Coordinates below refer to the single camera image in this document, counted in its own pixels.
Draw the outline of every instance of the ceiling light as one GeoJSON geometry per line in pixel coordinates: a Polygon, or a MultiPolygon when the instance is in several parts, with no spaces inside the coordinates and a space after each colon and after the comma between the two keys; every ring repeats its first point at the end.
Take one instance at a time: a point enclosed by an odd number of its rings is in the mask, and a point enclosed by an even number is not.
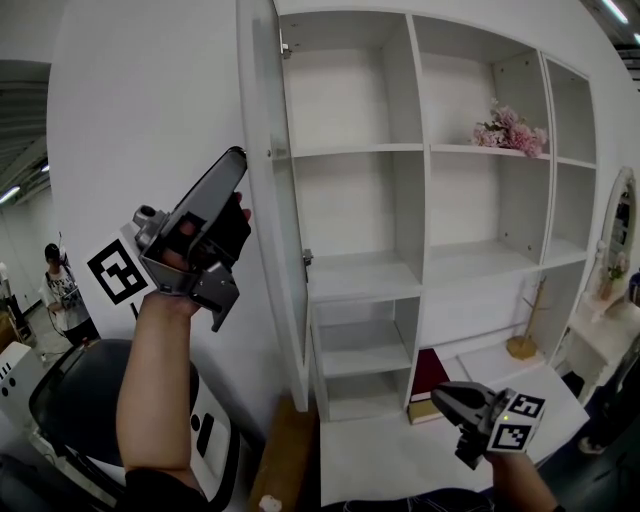
{"type": "Polygon", "coordinates": [[[7,199],[15,196],[18,192],[20,192],[20,187],[13,187],[5,195],[0,197],[0,204],[4,203],[7,199]]]}
{"type": "Polygon", "coordinates": [[[627,19],[627,17],[623,14],[620,8],[613,3],[612,0],[602,0],[602,2],[604,3],[604,5],[606,5],[609,8],[609,10],[613,13],[613,15],[616,18],[618,18],[622,23],[624,23],[625,25],[629,23],[629,20],[627,19]]]}

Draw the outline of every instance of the white cabinet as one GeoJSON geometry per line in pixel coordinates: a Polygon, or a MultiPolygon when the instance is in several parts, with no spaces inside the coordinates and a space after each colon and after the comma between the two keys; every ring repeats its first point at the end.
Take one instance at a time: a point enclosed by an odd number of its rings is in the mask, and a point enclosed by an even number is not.
{"type": "MultiPolygon", "coordinates": [[[[384,428],[401,435],[418,350],[433,346],[457,379],[518,386],[553,374],[533,386],[570,412],[537,435],[540,458],[553,452],[586,420],[549,363],[593,215],[588,80],[535,48],[422,16],[278,18],[271,0],[238,0],[238,27],[257,231],[297,407],[313,365],[323,437],[345,442],[341,432],[394,415],[384,428]],[[549,132],[539,157],[472,145],[493,98],[549,132]],[[539,352],[515,361],[504,344],[523,332],[543,278],[539,352]]],[[[443,421],[415,428],[436,439],[443,421]]],[[[323,467],[347,464],[333,448],[322,456],[323,467]]],[[[323,503],[342,496],[324,483],[323,503]]]]}

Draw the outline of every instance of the hand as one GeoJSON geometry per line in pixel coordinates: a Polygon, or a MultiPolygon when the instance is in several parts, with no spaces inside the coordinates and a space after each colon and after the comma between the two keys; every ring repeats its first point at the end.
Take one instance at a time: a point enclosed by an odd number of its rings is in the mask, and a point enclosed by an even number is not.
{"type": "MultiPolygon", "coordinates": [[[[240,192],[236,192],[236,198],[238,202],[242,201],[242,194],[240,192]]],[[[249,219],[251,218],[251,210],[245,209],[242,211],[247,222],[249,222],[249,219]]],[[[196,226],[188,220],[185,220],[180,225],[179,229],[183,235],[190,237],[194,236],[197,231],[196,226]]],[[[189,263],[187,260],[182,255],[171,249],[164,250],[162,253],[162,262],[178,270],[183,270],[185,272],[189,271],[189,263]]],[[[200,306],[193,302],[189,297],[172,297],[160,292],[153,292],[147,295],[147,297],[145,297],[144,304],[148,304],[154,308],[164,309],[165,312],[169,314],[178,314],[186,316],[187,318],[191,318],[200,309],[200,306]]]]}

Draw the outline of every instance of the wooden stand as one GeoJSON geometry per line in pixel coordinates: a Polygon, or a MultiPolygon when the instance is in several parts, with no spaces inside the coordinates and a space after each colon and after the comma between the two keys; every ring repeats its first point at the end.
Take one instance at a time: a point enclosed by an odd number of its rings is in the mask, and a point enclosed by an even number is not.
{"type": "Polygon", "coordinates": [[[524,361],[525,359],[529,359],[536,355],[536,351],[538,348],[536,344],[531,339],[531,330],[533,328],[533,320],[535,319],[536,313],[540,308],[540,299],[542,298],[542,292],[544,290],[544,283],[547,280],[545,277],[542,281],[540,281],[540,285],[538,286],[538,293],[536,294],[536,300],[531,306],[531,316],[529,317],[529,323],[527,324],[527,329],[524,332],[523,336],[514,336],[507,341],[507,350],[511,357],[515,359],[520,359],[524,361]]]}

